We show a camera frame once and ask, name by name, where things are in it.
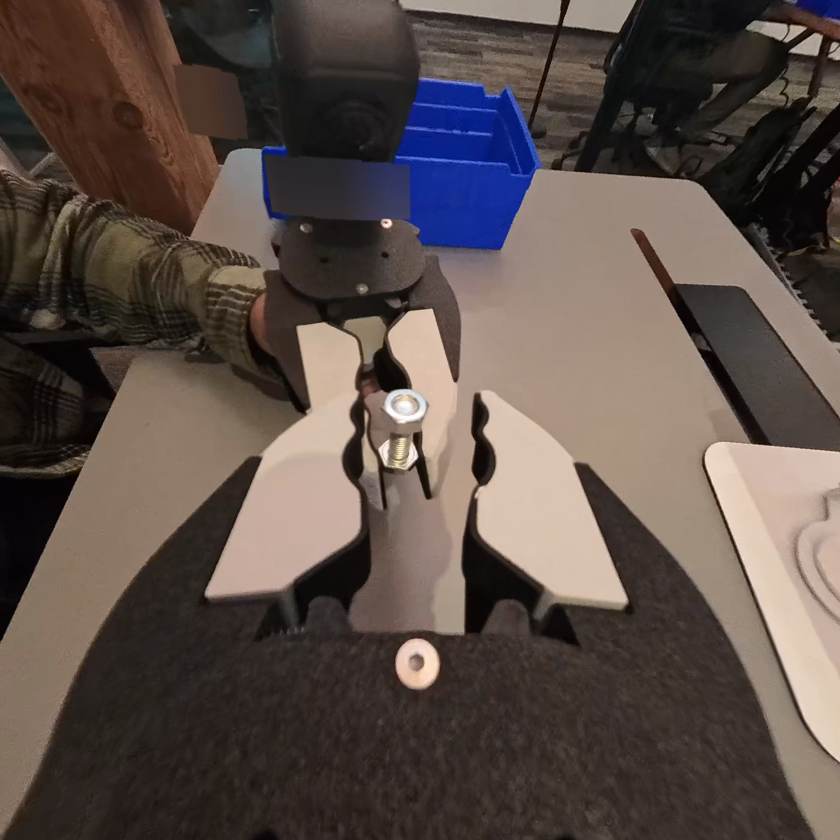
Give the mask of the black microphone stand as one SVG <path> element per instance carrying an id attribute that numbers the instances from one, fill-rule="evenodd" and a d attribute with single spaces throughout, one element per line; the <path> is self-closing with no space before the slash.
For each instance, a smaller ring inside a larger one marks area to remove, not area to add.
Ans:
<path id="1" fill-rule="evenodd" d="M 550 42 L 549 51 L 546 55 L 545 61 L 542 67 L 542 74 L 539 80 L 539 84 L 536 90 L 536 93 L 533 98 L 531 111 L 528 117 L 528 130 L 530 132 L 531 137 L 534 140 L 540 140 L 545 137 L 547 133 L 546 125 L 544 122 L 538 121 L 538 112 L 539 106 L 541 104 L 541 100 L 543 98 L 543 92 L 550 74 L 550 70 L 552 68 L 553 59 L 560 41 L 561 33 L 564 29 L 564 23 L 566 16 L 568 14 L 569 8 L 571 5 L 571 1 L 561 1 L 560 2 L 560 13 L 558 16 L 557 23 L 553 30 L 553 36 Z"/>

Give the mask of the person's left hand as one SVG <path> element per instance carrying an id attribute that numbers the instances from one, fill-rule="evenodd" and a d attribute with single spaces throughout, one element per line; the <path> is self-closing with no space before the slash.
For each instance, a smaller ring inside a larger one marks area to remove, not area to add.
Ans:
<path id="1" fill-rule="evenodd" d="M 254 356 L 262 355 L 268 359 L 275 359 L 266 319 L 266 304 L 268 296 L 263 291 L 251 305 L 248 312 L 248 343 Z"/>

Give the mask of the black office chair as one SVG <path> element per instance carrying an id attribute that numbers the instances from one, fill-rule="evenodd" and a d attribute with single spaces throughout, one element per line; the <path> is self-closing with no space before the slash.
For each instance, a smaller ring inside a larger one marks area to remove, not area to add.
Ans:
<path id="1" fill-rule="evenodd" d="M 711 83 L 697 73 L 671 72 L 669 64 L 686 50 L 706 54 L 718 37 L 693 2 L 636 2 L 605 59 L 602 100 L 574 170 L 593 172 L 609 148 L 618 156 L 645 110 L 652 110 L 654 126 L 666 132 L 697 110 L 711 95 Z"/>

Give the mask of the white tablet stand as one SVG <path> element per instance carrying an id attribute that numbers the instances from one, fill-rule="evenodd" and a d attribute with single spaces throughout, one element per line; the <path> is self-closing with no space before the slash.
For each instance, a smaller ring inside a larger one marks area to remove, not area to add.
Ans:
<path id="1" fill-rule="evenodd" d="M 839 761 L 839 454 L 719 442 L 703 459 L 795 705 Z"/>

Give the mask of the person's black trousers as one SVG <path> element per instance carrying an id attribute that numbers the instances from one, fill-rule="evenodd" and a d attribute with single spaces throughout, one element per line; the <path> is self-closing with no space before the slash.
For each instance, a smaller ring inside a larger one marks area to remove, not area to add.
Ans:
<path id="1" fill-rule="evenodd" d="M 32 573 L 77 481 L 1 478 L 1 634 L 5 634 Z"/>

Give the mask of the wooden desk with black legs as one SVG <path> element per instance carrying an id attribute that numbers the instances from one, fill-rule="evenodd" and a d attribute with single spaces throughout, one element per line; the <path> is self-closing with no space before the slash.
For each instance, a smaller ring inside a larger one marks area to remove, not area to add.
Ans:
<path id="1" fill-rule="evenodd" d="M 831 55 L 838 50 L 838 18 L 819 15 L 791 2 L 772 2 L 759 17 L 757 22 L 768 25 L 785 26 L 785 33 L 798 28 L 793 37 L 782 40 L 785 50 L 791 54 L 795 49 L 811 38 L 819 38 L 820 44 L 813 59 L 812 73 L 806 91 L 806 99 L 811 102 L 819 94 Z"/>

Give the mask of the dark backpack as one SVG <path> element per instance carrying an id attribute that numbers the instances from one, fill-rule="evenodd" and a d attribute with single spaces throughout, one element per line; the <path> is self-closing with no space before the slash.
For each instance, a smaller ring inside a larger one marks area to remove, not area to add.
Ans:
<path id="1" fill-rule="evenodd" d="M 698 183 L 728 220 L 741 228 L 752 219 L 752 204 L 763 189 L 763 174 L 789 149 L 803 122 L 814 112 L 808 98 L 778 107 L 757 121 Z"/>

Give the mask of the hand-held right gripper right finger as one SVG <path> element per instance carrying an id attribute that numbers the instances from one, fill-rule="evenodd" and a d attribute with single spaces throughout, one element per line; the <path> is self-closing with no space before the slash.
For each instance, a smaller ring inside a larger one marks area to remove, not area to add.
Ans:
<path id="1" fill-rule="evenodd" d="M 531 625 L 568 625 L 568 607 L 623 613 L 629 597 L 573 456 L 493 391 L 474 396 L 463 540 L 465 625 L 515 602 Z"/>

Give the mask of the blue plastic parts bin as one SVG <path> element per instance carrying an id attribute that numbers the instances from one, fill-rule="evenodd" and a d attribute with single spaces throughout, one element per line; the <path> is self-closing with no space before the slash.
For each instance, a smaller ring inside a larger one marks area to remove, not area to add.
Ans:
<path id="1" fill-rule="evenodd" d="M 417 76 L 394 164 L 411 176 L 422 244 L 498 250 L 540 168 L 511 89 Z"/>

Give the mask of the wooden pillar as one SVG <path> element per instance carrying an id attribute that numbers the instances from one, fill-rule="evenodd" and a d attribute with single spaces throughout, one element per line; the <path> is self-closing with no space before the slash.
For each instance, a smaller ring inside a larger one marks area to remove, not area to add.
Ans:
<path id="1" fill-rule="evenodd" d="M 2 1 L 1 71 L 87 195 L 189 235 L 219 166 L 186 127 L 158 1 Z"/>

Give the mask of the black rectangular table panel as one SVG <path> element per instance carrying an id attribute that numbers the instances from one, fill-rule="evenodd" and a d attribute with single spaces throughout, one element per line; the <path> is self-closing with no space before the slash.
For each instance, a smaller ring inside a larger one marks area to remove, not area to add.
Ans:
<path id="1" fill-rule="evenodd" d="M 839 451 L 839 418 L 740 287 L 675 285 L 675 310 L 750 443 Z"/>

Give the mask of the silver hex nut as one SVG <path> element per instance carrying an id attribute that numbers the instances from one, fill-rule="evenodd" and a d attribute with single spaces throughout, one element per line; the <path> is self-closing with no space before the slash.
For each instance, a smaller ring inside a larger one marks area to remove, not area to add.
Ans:
<path id="1" fill-rule="evenodd" d="M 388 434 L 413 436 L 423 428 L 428 403 L 414 390 L 396 389 L 385 395 L 381 411 L 389 429 Z"/>

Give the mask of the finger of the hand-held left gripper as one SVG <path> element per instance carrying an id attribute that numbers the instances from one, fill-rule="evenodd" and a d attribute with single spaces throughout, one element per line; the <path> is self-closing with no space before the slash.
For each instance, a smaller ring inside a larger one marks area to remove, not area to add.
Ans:
<path id="1" fill-rule="evenodd" d="M 387 390 L 411 389 L 427 402 L 419 434 L 419 470 L 427 498 L 438 495 L 450 458 L 458 388 L 434 311 L 404 313 L 387 332 Z"/>
<path id="2" fill-rule="evenodd" d="M 385 432 L 381 421 L 375 418 L 384 393 L 374 369 L 375 353 L 385 339 L 385 323 L 381 319 L 350 319 L 339 327 L 326 322 L 299 325 L 297 339 L 311 409 L 350 390 L 357 391 L 364 400 L 360 484 L 373 509 L 386 509 L 382 461 L 376 453 L 385 441 Z"/>

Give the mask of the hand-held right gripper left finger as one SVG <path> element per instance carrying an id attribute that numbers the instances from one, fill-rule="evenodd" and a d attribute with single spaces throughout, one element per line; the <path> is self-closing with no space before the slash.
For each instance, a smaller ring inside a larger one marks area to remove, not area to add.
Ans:
<path id="1" fill-rule="evenodd" d="M 360 400 L 342 392 L 281 433 L 253 479 L 205 589 L 209 603 L 274 601 L 302 624 L 316 580 L 366 535 Z"/>

